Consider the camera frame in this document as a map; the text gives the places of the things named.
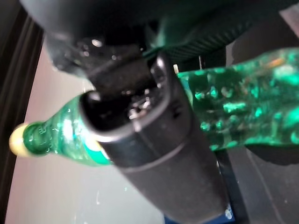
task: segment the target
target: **black mechanical part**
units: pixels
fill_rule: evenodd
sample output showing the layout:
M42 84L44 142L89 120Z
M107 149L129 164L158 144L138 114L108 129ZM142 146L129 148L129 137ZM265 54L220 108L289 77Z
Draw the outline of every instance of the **black mechanical part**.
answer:
M144 36L145 51L164 49L179 63L224 47L253 23L298 0L21 2L45 31L59 40L101 35L121 40L126 38L124 30L131 28L137 36Z
M80 113L110 159L146 198L180 223L203 223L228 205L217 160L165 55L157 57L151 72L156 87L140 96L122 96L119 102L127 105L96 102L90 92L81 98Z
M137 44L106 45L103 37L66 42L50 35L46 44L56 68L88 78L102 98L133 95L154 84Z

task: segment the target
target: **textured black surface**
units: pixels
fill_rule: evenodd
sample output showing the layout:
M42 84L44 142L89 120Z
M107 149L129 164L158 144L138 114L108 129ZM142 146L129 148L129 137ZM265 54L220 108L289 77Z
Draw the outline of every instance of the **textured black surface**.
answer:
M0 21L0 224L3 224L15 163L8 139L25 118L43 33L16 0L0 2Z
M73 41L122 36L131 28L147 50L165 49L174 63L231 43L252 24L297 0L21 0L51 35Z

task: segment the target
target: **black cylinder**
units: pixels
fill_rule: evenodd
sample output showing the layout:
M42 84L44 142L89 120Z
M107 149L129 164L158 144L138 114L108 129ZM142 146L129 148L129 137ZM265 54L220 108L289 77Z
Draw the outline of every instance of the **black cylinder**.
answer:
M151 72L157 87L129 101L95 107L83 96L82 119L122 174L166 216L182 224L218 217L228 200L216 157L171 63L159 56Z

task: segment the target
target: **dark frame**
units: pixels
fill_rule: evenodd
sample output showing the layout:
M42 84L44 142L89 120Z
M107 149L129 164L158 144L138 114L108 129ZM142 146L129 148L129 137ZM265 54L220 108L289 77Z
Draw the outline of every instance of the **dark frame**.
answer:
M43 31L17 0L0 1L0 224L5 222L14 156L8 140L25 118Z

